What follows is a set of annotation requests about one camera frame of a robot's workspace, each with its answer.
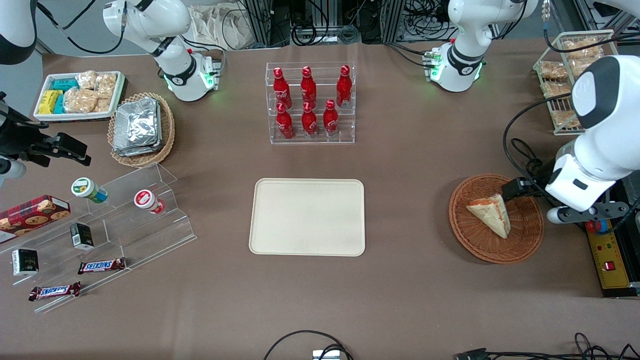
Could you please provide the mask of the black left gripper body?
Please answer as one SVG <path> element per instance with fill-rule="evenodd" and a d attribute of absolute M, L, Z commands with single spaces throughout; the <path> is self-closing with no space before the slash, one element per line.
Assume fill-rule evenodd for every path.
<path fill-rule="evenodd" d="M 532 176 L 531 178 L 519 177 L 518 197 L 543 198 L 547 201 L 551 201 L 551 197 L 544 192 L 550 177 L 550 172 L 539 172 L 536 176 Z"/>

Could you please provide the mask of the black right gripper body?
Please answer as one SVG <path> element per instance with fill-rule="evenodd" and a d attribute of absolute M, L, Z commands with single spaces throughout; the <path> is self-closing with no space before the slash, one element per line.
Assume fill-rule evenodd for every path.
<path fill-rule="evenodd" d="M 33 162 L 41 167 L 50 165 L 50 157 L 59 157 L 56 140 L 41 132 L 50 125 L 42 121 L 30 121 L 26 116 L 7 105 L 7 94 L 0 94 L 0 152 L 13 160 Z"/>

